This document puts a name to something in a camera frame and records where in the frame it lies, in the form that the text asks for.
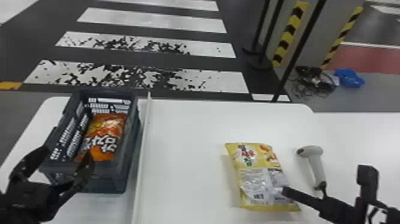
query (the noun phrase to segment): crate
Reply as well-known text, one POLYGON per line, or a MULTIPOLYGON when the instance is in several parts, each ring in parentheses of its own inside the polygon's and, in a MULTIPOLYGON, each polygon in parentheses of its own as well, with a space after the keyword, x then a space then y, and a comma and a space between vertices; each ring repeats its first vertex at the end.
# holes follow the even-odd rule
POLYGON ((85 91, 73 94, 62 112, 58 126, 54 127, 45 145, 50 155, 40 165, 51 183, 69 181, 78 165, 74 161, 83 137, 94 114, 126 113, 121 139, 115 150, 114 160, 95 162, 95 170, 82 192, 123 193, 132 165, 132 157, 140 147, 141 132, 137 97, 122 91, 85 91))

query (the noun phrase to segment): yellow snack bag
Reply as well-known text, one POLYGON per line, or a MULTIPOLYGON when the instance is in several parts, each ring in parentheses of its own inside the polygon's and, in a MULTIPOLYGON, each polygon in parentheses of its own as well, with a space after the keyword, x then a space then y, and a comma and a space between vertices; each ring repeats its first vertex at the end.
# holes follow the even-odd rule
POLYGON ((300 211, 294 200, 282 196, 288 180, 272 147, 259 143, 226 143, 240 188, 240 206, 255 211, 300 211))

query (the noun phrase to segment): blue object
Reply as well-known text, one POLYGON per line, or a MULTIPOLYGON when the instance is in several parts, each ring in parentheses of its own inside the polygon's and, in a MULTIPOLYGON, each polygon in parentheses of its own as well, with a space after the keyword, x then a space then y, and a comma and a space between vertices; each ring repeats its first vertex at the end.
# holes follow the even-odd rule
POLYGON ((342 86, 360 87, 365 84, 364 79, 357 76, 353 69, 336 69, 335 76, 339 77, 342 86))

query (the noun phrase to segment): snack bag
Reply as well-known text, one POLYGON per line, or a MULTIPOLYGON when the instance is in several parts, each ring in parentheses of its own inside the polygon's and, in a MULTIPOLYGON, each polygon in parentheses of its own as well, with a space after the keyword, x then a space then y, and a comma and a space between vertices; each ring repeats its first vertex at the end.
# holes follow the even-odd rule
POLYGON ((92 153, 94 161, 113 160, 125 121, 126 114, 123 113, 93 115, 75 161, 82 160, 87 150, 92 153))
POLYGON ((282 196, 289 185, 272 147, 258 143, 226 143, 240 188, 240 206, 256 211, 300 211, 282 196))

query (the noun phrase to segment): barcode scanner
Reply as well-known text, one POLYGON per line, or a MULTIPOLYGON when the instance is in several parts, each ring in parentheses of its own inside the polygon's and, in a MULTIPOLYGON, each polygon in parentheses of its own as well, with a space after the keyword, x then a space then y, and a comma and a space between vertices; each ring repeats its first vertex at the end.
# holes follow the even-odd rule
POLYGON ((310 162, 315 176, 315 190, 324 191, 326 189, 326 177, 321 162, 323 150, 317 145, 307 145, 297 150, 297 155, 307 158, 310 162))

